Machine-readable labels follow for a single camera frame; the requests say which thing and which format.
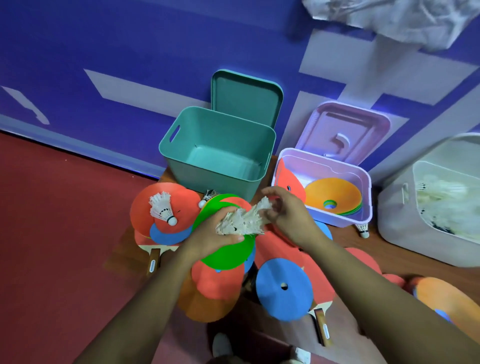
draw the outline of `person's left hand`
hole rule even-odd
[[[183,243],[193,262],[216,252],[222,246],[237,244],[244,240],[243,235],[218,235],[216,227],[229,212],[237,210],[235,206],[224,207],[202,222]]]

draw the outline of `shoe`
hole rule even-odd
[[[312,353],[292,346],[290,349],[290,358],[302,364],[310,364],[310,361],[312,360]]]
[[[223,355],[233,355],[232,344],[230,343],[228,336],[223,332],[219,332],[213,338],[212,354],[214,358]]]

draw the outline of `storage box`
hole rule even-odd
[[[426,174],[469,188],[479,199],[480,133],[454,136],[406,168],[378,196],[378,232],[388,242],[457,267],[480,266],[480,244],[428,225],[420,216],[416,182]]]
[[[282,150],[278,160],[283,159],[303,187],[318,179],[336,177],[353,183],[362,194],[361,209],[347,216],[307,206],[315,220],[344,228],[372,219],[372,181],[357,165],[389,130],[390,120],[372,110],[336,101],[324,102],[314,110],[296,147]]]
[[[250,201],[268,169],[282,100],[275,83],[220,70],[212,79],[212,107],[222,112],[184,109],[160,142],[160,153],[185,187]]]

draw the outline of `lid handle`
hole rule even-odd
[[[340,151],[338,153],[335,153],[335,154],[330,154],[330,153],[324,153],[324,157],[327,157],[327,158],[339,158],[341,157],[342,155],[346,154],[348,152],[348,150],[350,149],[350,140],[345,136],[343,135],[342,133],[337,133],[335,135],[335,138],[334,140],[337,140],[340,142],[340,144],[342,145],[340,147]]]

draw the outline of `teal lid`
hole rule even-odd
[[[229,70],[212,76],[212,110],[274,128],[282,102],[275,82]]]

